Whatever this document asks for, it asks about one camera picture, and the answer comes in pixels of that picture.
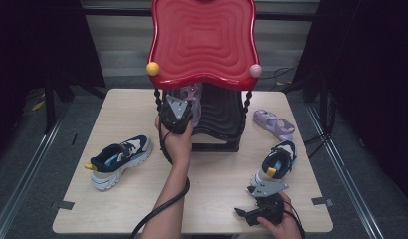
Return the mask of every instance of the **light wood tabletop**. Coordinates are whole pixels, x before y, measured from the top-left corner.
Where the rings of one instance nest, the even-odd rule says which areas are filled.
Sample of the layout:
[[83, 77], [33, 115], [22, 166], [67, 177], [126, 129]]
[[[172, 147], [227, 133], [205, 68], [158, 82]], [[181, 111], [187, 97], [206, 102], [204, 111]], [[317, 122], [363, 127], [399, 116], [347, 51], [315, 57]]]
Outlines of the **light wood tabletop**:
[[[255, 208], [256, 200], [247, 186], [270, 148], [279, 143], [270, 132], [253, 122], [253, 112], [259, 109], [296, 125], [284, 94], [253, 92], [238, 152], [192, 152], [191, 188], [186, 195], [182, 233], [267, 233], [260, 225], [248, 226], [234, 211], [234, 207]], [[154, 127], [156, 116], [153, 90], [108, 92], [63, 198], [74, 202], [74, 207], [59, 210], [53, 224], [56, 233], [130, 234], [151, 211], [171, 167], [160, 150]], [[152, 140], [154, 149], [149, 159], [139, 167], [128, 168], [110, 190], [94, 189], [90, 182], [92, 172], [84, 169], [84, 165], [106, 146], [139, 134]], [[201, 140], [202, 136], [193, 136], [193, 141]], [[305, 232], [328, 232], [333, 224], [326, 205], [315, 206], [311, 200], [322, 194], [297, 127], [293, 142], [298, 157], [292, 172], [282, 179], [289, 186], [285, 193], [292, 200]]]

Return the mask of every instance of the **human hand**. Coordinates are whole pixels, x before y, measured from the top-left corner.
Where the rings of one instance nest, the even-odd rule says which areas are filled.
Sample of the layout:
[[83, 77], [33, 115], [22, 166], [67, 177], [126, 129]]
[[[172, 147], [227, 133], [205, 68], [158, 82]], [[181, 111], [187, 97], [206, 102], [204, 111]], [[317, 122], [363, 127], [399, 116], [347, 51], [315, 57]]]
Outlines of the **human hand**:
[[[283, 193], [279, 192], [279, 195], [287, 203], [284, 203], [284, 210], [291, 213], [290, 207], [291, 200]], [[301, 239], [300, 230], [294, 218], [287, 213], [283, 214], [282, 222], [278, 225], [274, 225], [264, 217], [257, 217], [257, 221], [266, 228], [275, 239]]]
[[[160, 128], [159, 116], [155, 118], [155, 127]], [[188, 127], [183, 134], [175, 134], [170, 132], [164, 124], [161, 125], [161, 137], [164, 138], [166, 150], [172, 158], [173, 165], [183, 162], [189, 162], [192, 150], [192, 123], [188, 123]]]

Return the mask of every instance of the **red plastic tray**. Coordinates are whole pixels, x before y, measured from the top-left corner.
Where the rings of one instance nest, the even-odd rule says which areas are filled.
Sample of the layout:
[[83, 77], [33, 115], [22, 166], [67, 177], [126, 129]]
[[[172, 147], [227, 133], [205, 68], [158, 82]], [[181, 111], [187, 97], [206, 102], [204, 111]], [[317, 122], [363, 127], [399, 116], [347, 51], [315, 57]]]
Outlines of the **red plastic tray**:
[[258, 76], [251, 76], [250, 68], [261, 68], [253, 0], [153, 0], [152, 14], [148, 62], [159, 67], [150, 74], [156, 88], [199, 82], [239, 91], [254, 87]]

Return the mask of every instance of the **black cord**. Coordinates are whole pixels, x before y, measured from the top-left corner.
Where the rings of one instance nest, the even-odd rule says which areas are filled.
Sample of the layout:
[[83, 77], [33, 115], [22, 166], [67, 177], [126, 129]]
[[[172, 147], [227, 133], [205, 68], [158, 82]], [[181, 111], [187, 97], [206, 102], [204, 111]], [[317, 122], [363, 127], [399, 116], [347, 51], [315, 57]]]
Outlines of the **black cord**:
[[[161, 114], [159, 114], [159, 125], [158, 125], [158, 137], [160, 139], [160, 146], [161, 146], [161, 150], [163, 151], [164, 156], [167, 158], [167, 160], [170, 162], [170, 164], [172, 164], [172, 158], [170, 157], [169, 153], [166, 150], [166, 146], [164, 144], [164, 141], [166, 140], [166, 138], [171, 134], [171, 131], [168, 132], [164, 138], [161, 138]], [[158, 213], [162, 212], [163, 210], [165, 210], [166, 208], [168, 208], [169, 206], [173, 205], [175, 202], [179, 201], [182, 197], [184, 197], [186, 195], [186, 193], [188, 193], [189, 188], [190, 188], [190, 181], [189, 178], [186, 177], [186, 183], [185, 183], [185, 188], [175, 197], [173, 197], [172, 199], [168, 200], [167, 202], [161, 204], [159, 207], [155, 208], [154, 210], [152, 210], [150, 213], [148, 213], [148, 215], [146, 215], [139, 223], [138, 225], [136, 225], [135, 229], [133, 229], [131, 235], [130, 235], [130, 239], [133, 239], [136, 234], [138, 234], [139, 230], [149, 221], [151, 220], [151, 218], [155, 217]]]
[[290, 208], [292, 209], [292, 211], [293, 211], [294, 214], [291, 213], [291, 212], [289, 212], [289, 211], [287, 211], [287, 210], [283, 210], [283, 212], [286, 213], [286, 214], [288, 214], [288, 215], [290, 215], [290, 216], [294, 219], [295, 223], [297, 223], [298, 230], [300, 231], [301, 238], [302, 238], [302, 239], [305, 239], [305, 238], [306, 238], [306, 233], [305, 233], [304, 230], [303, 230], [303, 226], [301, 225], [301, 221], [300, 221], [300, 218], [298, 217], [297, 212], [296, 212], [295, 209], [291, 206], [290, 203], [288, 203], [288, 202], [286, 202], [286, 201], [283, 201], [283, 202], [286, 203], [286, 204], [288, 204], [288, 205], [290, 206]]

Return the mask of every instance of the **orange ball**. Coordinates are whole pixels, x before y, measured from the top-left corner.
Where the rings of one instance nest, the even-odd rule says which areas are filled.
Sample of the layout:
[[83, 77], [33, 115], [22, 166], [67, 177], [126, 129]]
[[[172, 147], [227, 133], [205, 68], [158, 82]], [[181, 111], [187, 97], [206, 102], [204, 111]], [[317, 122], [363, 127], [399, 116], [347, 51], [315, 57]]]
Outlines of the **orange ball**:
[[147, 73], [151, 77], [154, 77], [154, 76], [157, 76], [158, 72], [160, 71], [160, 66], [158, 66], [158, 64], [155, 62], [150, 62], [147, 64], [146, 69], [147, 69]]

